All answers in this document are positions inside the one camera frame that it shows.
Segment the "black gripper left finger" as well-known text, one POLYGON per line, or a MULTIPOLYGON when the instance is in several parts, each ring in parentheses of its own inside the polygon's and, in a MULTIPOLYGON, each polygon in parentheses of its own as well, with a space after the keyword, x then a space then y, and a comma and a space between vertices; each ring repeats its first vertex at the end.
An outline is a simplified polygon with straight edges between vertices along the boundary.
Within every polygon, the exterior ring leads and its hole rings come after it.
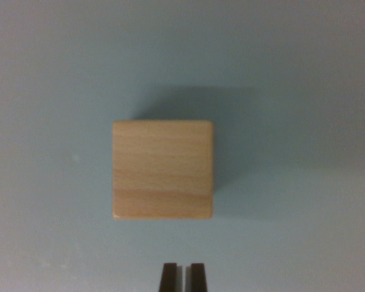
POLYGON ((177 263, 165 263, 158 291, 183 292, 183 267, 177 263))

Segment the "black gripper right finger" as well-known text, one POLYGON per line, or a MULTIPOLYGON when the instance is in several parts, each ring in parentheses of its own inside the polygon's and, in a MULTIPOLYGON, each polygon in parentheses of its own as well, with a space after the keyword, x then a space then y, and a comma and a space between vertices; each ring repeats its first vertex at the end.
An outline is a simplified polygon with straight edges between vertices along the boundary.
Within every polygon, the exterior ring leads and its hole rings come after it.
POLYGON ((185 292, 208 292, 203 263, 192 263, 186 267, 185 292))

